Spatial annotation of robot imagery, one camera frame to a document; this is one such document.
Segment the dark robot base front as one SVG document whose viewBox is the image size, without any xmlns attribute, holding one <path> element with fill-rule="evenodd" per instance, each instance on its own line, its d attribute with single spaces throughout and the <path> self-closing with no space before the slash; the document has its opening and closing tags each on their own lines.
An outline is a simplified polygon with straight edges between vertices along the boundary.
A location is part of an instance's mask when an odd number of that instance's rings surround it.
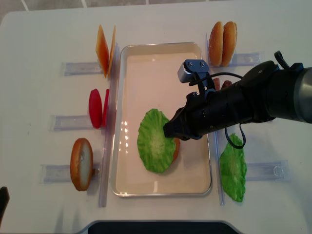
<svg viewBox="0 0 312 234">
<path fill-rule="evenodd" d="M 88 228 L 89 234 L 237 234 L 221 222 L 105 221 Z"/>
</svg>

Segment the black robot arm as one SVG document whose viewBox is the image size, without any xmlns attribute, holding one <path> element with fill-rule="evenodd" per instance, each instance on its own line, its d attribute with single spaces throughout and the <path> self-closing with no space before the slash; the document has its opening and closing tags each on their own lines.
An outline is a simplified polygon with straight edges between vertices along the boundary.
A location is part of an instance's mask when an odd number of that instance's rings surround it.
<svg viewBox="0 0 312 234">
<path fill-rule="evenodd" d="M 164 125 L 166 137 L 200 139 L 236 124 L 275 118 L 312 121 L 312 70 L 302 63 L 279 69 L 267 61 L 218 91 L 211 74 L 194 72 L 192 76 L 189 83 L 198 86 L 199 94 L 187 95 L 186 105 Z"/>
</svg>

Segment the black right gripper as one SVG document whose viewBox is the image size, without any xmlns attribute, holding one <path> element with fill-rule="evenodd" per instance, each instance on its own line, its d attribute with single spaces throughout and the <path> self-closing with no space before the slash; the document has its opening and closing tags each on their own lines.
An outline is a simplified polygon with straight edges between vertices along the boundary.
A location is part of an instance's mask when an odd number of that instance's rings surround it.
<svg viewBox="0 0 312 234">
<path fill-rule="evenodd" d="M 200 139 L 205 134 L 253 119 L 254 112 L 240 82 L 220 90 L 212 82 L 197 85 L 199 95 L 188 95 L 185 107 L 179 108 L 163 126 L 165 137 Z"/>
</svg>

